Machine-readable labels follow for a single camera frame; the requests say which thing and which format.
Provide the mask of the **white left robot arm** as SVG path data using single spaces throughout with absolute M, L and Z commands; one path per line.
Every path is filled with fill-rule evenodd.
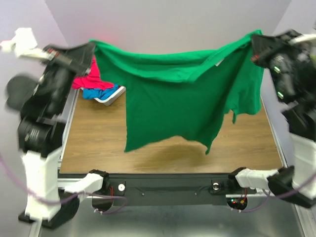
M 90 73 L 95 45 L 88 42 L 64 48 L 50 44 L 41 49 L 31 28 L 19 28 L 12 39 L 1 42 L 0 49 L 45 65 L 39 79 L 26 74 L 14 76 L 6 86 L 6 104 L 21 118 L 17 133 L 28 197 L 18 219 L 39 221 L 44 228 L 54 230 L 75 216 L 88 195 L 103 195 L 110 188 L 108 173 L 100 170 L 90 171 L 65 188 L 58 186 L 58 160 L 66 124 L 57 116 L 64 110 L 74 79 Z

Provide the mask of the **green t shirt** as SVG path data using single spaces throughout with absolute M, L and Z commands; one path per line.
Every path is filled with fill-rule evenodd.
M 209 149 L 225 114 L 257 114 L 264 70 L 251 61 L 253 35 L 173 54 L 132 53 L 96 40 L 101 80 L 126 89 L 125 152 L 174 136 Z

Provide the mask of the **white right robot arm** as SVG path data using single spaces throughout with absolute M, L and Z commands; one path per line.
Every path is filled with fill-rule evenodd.
M 241 167 L 228 175 L 233 193 L 260 189 L 265 194 L 304 208 L 316 204 L 316 36 L 289 30 L 251 38 L 252 61 L 268 69 L 282 111 L 292 161 L 273 170 Z

